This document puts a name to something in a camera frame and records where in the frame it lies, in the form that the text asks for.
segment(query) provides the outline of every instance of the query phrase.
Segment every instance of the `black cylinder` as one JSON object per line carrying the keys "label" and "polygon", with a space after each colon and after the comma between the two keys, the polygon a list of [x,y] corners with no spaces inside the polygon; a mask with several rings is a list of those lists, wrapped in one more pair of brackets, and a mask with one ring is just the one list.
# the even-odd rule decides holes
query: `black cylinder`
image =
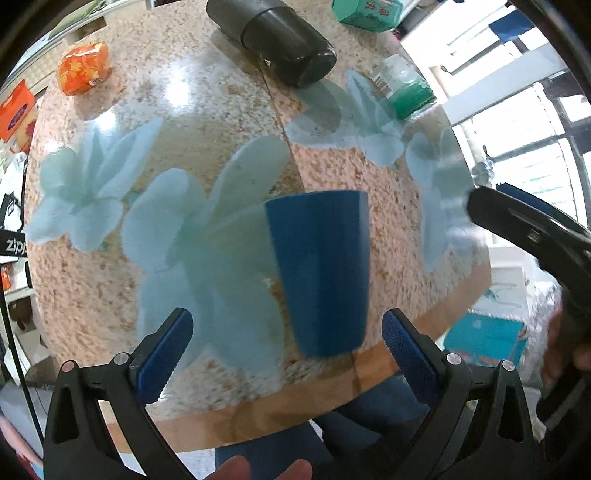
{"label": "black cylinder", "polygon": [[335,66],[330,42],[280,0],[209,0],[207,14],[287,86],[317,82]]}

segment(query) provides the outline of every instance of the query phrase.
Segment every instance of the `light blue flower pattern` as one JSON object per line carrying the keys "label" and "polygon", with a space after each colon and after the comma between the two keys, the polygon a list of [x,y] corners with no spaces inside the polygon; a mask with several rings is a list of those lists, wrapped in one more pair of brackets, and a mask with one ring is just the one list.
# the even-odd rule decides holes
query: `light blue flower pattern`
{"label": "light blue flower pattern", "polygon": [[359,147],[378,167],[404,152],[402,123],[373,82],[350,70],[347,90],[321,80],[297,90],[308,108],[285,127],[293,143],[311,148]]}
{"label": "light blue flower pattern", "polygon": [[209,197],[174,168],[156,177],[126,215],[123,251],[145,272],[138,337],[154,332],[175,307],[193,315],[179,369],[204,348],[251,374],[281,365],[283,322],[268,284],[279,273],[264,199],[289,158],[283,140],[256,138],[224,166]]}
{"label": "light blue flower pattern", "polygon": [[144,171],[162,120],[153,119],[111,145],[102,145],[94,127],[80,156],[61,147],[41,164],[44,197],[25,229],[27,239],[43,244],[68,234],[82,252],[98,249],[123,214],[121,199]]}
{"label": "light blue flower pattern", "polygon": [[450,128],[441,132],[439,152],[425,134],[415,134],[406,162],[421,190],[421,248],[430,273],[448,248],[458,255],[472,253],[476,227],[466,213],[466,199],[474,184]]}

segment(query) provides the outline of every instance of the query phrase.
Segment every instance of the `finger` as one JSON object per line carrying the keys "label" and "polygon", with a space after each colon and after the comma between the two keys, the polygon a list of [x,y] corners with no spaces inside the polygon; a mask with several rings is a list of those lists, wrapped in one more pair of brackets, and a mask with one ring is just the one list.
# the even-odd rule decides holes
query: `finger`
{"label": "finger", "polygon": [[556,344],[558,334],[560,333],[560,314],[555,314],[548,324],[548,347],[552,348]]}
{"label": "finger", "polygon": [[550,380],[558,380],[562,375],[562,356],[558,350],[550,348],[544,355],[544,373]]}
{"label": "finger", "polygon": [[582,345],[574,351],[573,362],[579,370],[591,371],[591,345]]}
{"label": "finger", "polygon": [[546,374],[546,372],[544,371],[544,369],[542,369],[541,377],[542,377],[542,385],[544,386],[544,388],[550,388],[550,387],[552,387],[552,385],[554,384],[554,382],[552,382],[552,380]]}
{"label": "finger", "polygon": [[244,457],[233,456],[223,462],[214,472],[205,477],[205,480],[250,480],[251,465]]}
{"label": "finger", "polygon": [[307,460],[296,460],[275,480],[311,480],[312,466]]}

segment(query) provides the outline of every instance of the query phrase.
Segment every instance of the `teal box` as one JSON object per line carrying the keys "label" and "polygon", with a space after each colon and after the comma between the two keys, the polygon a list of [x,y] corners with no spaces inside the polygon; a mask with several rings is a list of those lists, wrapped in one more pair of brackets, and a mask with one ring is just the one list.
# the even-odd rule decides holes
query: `teal box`
{"label": "teal box", "polygon": [[526,338],[523,322],[470,312],[447,333],[443,346],[469,364],[496,367],[511,360],[519,369]]}
{"label": "teal box", "polygon": [[371,32],[385,32],[400,23],[399,0],[333,0],[337,20]]}

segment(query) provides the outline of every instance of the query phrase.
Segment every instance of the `round table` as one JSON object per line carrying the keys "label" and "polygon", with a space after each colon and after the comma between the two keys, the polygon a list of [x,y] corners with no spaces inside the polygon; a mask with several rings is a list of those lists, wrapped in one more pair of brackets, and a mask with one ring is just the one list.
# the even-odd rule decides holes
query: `round table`
{"label": "round table", "polygon": [[[436,338],[488,288],[491,273],[483,234],[453,224],[470,175],[440,106],[398,130],[372,124],[346,141],[343,118],[330,126],[322,91],[348,96],[363,115],[374,108],[366,77],[379,59],[404,54],[393,37],[339,24],[330,0],[288,1],[337,52],[335,68],[317,84],[324,90],[306,96],[229,41],[205,3],[153,11],[132,4],[82,41],[107,43],[112,74],[77,97],[49,85],[25,197],[31,275],[46,342],[60,362],[109,362],[154,331],[164,312],[193,310],[195,343],[147,407],[178,452],[257,438],[350,401],[397,370],[381,340],[386,310],[401,308]],[[306,115],[319,125],[312,135],[298,123]],[[73,151],[51,154],[63,146]],[[265,158],[278,160],[269,166]],[[247,160],[254,170],[244,172]],[[429,162],[434,173],[421,170]],[[231,163],[240,168],[232,173]],[[235,280],[212,267],[217,255],[236,268],[248,255],[272,255],[261,252],[261,232],[230,229],[208,244],[209,227],[196,234],[180,225],[207,209],[230,218],[220,211],[237,202],[346,189],[369,196],[365,341],[352,353],[305,358],[280,278],[244,286],[242,273]],[[208,316],[204,284],[243,320],[217,310]],[[259,312],[277,314],[261,320]],[[212,331],[208,322],[217,322],[217,333],[204,333]],[[126,451],[108,404],[103,412]]]}

